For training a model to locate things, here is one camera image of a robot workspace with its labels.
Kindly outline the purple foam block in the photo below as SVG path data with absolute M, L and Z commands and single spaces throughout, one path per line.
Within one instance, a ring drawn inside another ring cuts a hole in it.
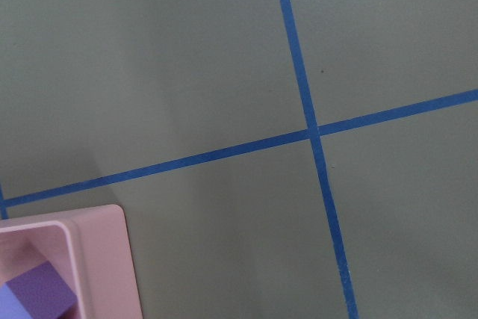
M 1 286 L 2 318 L 60 318 L 77 297 L 48 261 Z

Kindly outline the pink plastic bin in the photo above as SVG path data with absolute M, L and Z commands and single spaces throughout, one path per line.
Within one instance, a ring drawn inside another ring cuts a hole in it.
M 68 318 L 143 316 L 127 225 L 118 205 L 1 221 L 1 239 L 23 239 L 50 261 L 78 298 Z

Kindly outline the brown paper table cover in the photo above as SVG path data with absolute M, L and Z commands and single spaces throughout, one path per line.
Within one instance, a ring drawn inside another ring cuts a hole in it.
M 477 316 L 477 0 L 1 0 L 9 217 L 114 203 L 145 318 Z

